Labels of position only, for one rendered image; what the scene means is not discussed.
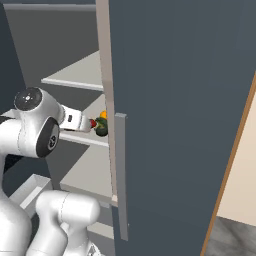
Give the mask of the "white freezer drawer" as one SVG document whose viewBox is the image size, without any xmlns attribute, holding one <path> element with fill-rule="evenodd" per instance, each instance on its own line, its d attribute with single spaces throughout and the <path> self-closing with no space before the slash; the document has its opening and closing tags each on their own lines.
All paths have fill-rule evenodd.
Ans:
<svg viewBox="0 0 256 256">
<path fill-rule="evenodd" d="M 11 196 L 10 199 L 18 204 L 30 218 L 36 213 L 35 204 L 38 196 L 52 190 L 51 179 L 32 174 Z"/>
</svg>

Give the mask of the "dark grey freezer door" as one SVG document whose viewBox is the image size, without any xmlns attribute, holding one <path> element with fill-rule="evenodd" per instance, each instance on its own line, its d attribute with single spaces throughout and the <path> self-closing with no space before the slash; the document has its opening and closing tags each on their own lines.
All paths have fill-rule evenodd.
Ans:
<svg viewBox="0 0 256 256">
<path fill-rule="evenodd" d="M 96 2 L 127 117 L 116 256 L 200 256 L 256 72 L 256 0 Z"/>
</svg>

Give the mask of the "beige wood-edged cabinet panel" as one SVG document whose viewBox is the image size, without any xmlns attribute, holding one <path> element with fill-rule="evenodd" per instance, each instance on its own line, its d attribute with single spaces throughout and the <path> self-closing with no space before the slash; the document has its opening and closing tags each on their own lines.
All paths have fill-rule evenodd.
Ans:
<svg viewBox="0 0 256 256">
<path fill-rule="evenodd" d="M 222 245 L 256 256 L 256 71 L 200 256 Z"/>
</svg>

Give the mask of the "white freezer rack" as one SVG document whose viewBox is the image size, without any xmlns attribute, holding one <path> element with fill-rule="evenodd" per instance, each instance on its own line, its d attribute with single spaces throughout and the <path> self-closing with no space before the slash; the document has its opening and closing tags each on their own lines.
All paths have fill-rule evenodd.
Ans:
<svg viewBox="0 0 256 256">
<path fill-rule="evenodd" d="M 44 84 L 103 91 L 98 51 L 45 77 Z"/>
<path fill-rule="evenodd" d="M 95 119 L 105 109 L 105 95 L 102 94 L 84 110 L 84 114 L 89 118 Z M 90 133 L 62 131 L 60 133 L 60 138 L 86 145 L 109 146 L 108 137 L 100 137 L 95 133 L 94 130 L 92 130 Z"/>
<path fill-rule="evenodd" d="M 110 204 L 112 184 L 109 149 L 91 145 L 60 182 L 63 190 L 81 193 Z"/>
</svg>

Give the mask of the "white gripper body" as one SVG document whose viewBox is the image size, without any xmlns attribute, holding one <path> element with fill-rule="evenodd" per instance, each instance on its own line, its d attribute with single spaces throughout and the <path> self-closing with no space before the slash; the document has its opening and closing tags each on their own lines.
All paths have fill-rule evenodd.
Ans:
<svg viewBox="0 0 256 256">
<path fill-rule="evenodd" d="M 89 133 L 91 131 L 91 121 L 85 114 L 81 115 L 79 131 L 84 133 Z"/>
</svg>

